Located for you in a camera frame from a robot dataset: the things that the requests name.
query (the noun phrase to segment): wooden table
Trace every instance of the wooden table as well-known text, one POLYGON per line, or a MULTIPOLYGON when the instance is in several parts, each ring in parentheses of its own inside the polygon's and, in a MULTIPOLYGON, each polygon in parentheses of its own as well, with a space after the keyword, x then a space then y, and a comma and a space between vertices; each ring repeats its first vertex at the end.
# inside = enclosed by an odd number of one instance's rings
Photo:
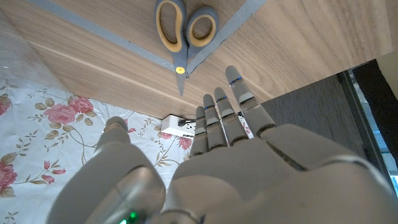
MULTIPOLYGON (((155 1, 53 2, 172 62, 155 29, 155 1)), ((213 6, 223 26, 244 2, 186 5, 188 14, 213 6)), ((398 48, 396 0, 268 0, 193 71, 180 96, 174 72, 163 66, 35 4, 0 0, 0 8, 70 92, 157 118, 194 117, 202 96, 218 86, 233 97, 223 73, 228 65, 266 101, 398 48)), ((196 31, 205 32, 203 27, 196 31)))

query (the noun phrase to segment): white robotic arm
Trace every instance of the white robotic arm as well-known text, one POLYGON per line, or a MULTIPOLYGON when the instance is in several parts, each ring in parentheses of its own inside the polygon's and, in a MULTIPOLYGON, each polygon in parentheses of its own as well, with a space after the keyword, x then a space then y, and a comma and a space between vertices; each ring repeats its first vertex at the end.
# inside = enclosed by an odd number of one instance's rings
POLYGON ((205 95, 192 158, 165 194, 123 120, 111 118, 97 155, 62 190, 47 223, 398 222, 397 197, 369 162, 305 129, 277 127, 234 67, 226 77, 255 138, 221 88, 216 103, 205 95))

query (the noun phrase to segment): scissors blade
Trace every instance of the scissors blade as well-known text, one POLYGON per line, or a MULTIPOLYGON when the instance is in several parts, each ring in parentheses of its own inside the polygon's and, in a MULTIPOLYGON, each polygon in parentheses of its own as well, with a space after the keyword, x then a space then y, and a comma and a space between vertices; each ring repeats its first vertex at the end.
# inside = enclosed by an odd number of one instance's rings
POLYGON ((177 85, 180 90, 180 95, 184 94, 184 82, 185 82, 185 74, 177 74, 177 85))

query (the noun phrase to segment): floral tablecloth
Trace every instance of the floral tablecloth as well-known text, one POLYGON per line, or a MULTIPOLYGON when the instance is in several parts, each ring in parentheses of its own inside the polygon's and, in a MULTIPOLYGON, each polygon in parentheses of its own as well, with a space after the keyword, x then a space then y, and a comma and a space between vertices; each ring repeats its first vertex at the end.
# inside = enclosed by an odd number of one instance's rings
POLYGON ((177 166, 189 158, 192 140, 161 133, 159 119, 31 86, 0 82, 0 223, 45 223, 57 194, 91 159, 112 116, 124 118, 131 142, 166 186, 177 166))

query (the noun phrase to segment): white power strip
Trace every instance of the white power strip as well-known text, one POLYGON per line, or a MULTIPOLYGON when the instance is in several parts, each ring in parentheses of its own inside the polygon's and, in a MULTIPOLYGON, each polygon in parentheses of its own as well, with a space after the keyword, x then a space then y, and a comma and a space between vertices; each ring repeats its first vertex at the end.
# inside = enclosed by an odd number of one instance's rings
POLYGON ((163 133, 193 139, 195 135, 196 123, 188 123, 180 127, 178 125, 178 122, 182 119, 183 118, 179 118, 178 116, 168 115, 165 119, 162 120, 161 131, 163 133))

